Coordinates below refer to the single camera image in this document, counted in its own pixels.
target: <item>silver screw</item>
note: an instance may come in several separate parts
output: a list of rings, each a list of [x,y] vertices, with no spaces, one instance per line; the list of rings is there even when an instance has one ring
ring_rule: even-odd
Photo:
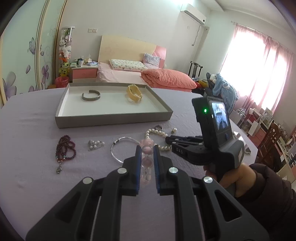
[[[121,168],[118,168],[118,169],[117,169],[117,172],[118,172],[119,174],[124,174],[124,173],[127,172],[127,170],[126,170],[124,167],[121,167]]]
[[[170,167],[168,171],[170,173],[177,173],[178,172],[178,168],[176,168],[176,167]]]
[[[85,177],[85,178],[82,180],[82,182],[83,182],[84,184],[90,184],[90,183],[92,182],[92,178],[91,178],[91,177]]]
[[[213,179],[211,177],[204,177],[204,182],[205,183],[212,183],[213,182]]]

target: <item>curtain rod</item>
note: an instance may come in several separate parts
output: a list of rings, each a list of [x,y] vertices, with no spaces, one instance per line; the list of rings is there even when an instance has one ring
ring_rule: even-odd
[[[246,28],[248,28],[248,29],[251,29],[251,30],[254,30],[254,31],[257,31],[258,33],[260,33],[260,34],[264,34],[264,35],[267,35],[267,34],[265,34],[265,33],[262,33],[262,32],[260,32],[260,31],[258,31],[258,30],[256,30],[256,29],[253,29],[253,28],[250,28],[250,27],[248,27],[248,26],[245,26],[245,25],[242,25],[242,24],[239,24],[239,23],[237,23],[237,22],[234,22],[234,21],[231,21],[231,23],[233,23],[233,24],[238,24],[238,25],[240,25],[240,26],[243,26],[243,27],[246,27]],[[292,51],[292,50],[290,50],[289,48],[287,48],[286,46],[284,46],[283,44],[281,44],[283,47],[285,47],[287,50],[289,50],[289,51],[291,51],[293,54],[294,54],[294,52]]]

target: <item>tray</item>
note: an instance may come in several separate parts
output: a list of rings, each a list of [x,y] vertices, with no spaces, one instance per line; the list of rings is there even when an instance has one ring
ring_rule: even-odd
[[[101,126],[149,121],[167,121],[171,118],[172,109],[149,87],[137,85],[142,92],[139,103],[129,99],[127,83],[69,83],[66,87],[55,120],[58,128]],[[85,101],[85,97],[97,94],[89,90],[97,90],[101,98]]]

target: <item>brown sleeve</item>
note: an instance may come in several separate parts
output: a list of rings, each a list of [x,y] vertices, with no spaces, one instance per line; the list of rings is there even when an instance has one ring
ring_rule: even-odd
[[[252,164],[256,173],[254,186],[237,200],[273,235],[285,230],[296,219],[296,194],[291,183],[282,180],[263,164]]]

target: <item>yellow watch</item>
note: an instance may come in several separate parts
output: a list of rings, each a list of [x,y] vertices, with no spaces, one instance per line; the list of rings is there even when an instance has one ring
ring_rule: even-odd
[[[128,96],[131,100],[139,102],[142,99],[142,92],[139,90],[138,86],[132,84],[126,89]]]

